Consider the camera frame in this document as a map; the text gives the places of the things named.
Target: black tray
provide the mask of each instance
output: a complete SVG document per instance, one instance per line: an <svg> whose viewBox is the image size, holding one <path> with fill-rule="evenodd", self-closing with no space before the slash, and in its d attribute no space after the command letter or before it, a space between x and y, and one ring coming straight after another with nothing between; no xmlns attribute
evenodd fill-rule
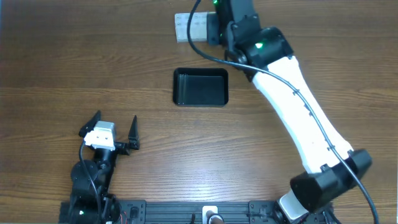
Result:
<svg viewBox="0 0 398 224"><path fill-rule="evenodd" d="M228 72L223 68L177 68L173 101L178 106L224 106L228 102Z"/></svg>

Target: wooden surface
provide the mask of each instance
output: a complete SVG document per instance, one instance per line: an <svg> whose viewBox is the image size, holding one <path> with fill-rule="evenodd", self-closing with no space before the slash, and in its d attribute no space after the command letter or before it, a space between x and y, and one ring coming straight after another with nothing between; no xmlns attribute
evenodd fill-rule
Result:
<svg viewBox="0 0 398 224"><path fill-rule="evenodd" d="M381 223L395 223L398 1L257 0L279 27L335 128L373 166L363 178ZM3 0L0 48L0 222L57 222L78 161L79 128L96 110L141 150L122 156L111 192L148 201L275 200L303 172L275 111L242 72L177 44L174 14L191 0ZM199 11L213 11L203 1ZM221 57L219 47L200 44ZM172 102L177 67L224 67L224 108ZM86 151L87 158L91 152ZM343 223L371 223L358 188L335 200Z"/></svg>

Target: wood grain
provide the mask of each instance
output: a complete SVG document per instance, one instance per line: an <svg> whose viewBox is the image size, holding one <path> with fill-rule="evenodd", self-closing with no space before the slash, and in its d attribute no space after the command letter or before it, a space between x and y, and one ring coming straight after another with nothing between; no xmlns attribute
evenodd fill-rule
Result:
<svg viewBox="0 0 398 224"><path fill-rule="evenodd" d="M288 38L336 129L373 165L363 178L381 223L395 223L398 2L255 1ZM96 110L141 150L120 157L111 192L148 201L274 200L303 172L272 106L229 67L175 40L189 0L3 0L0 31L0 222L56 222L71 191L78 129ZM199 11L212 11L203 1ZM220 47L198 44L222 57ZM177 67L229 71L224 108L172 103ZM343 223L371 223L358 189L335 200Z"/></svg>

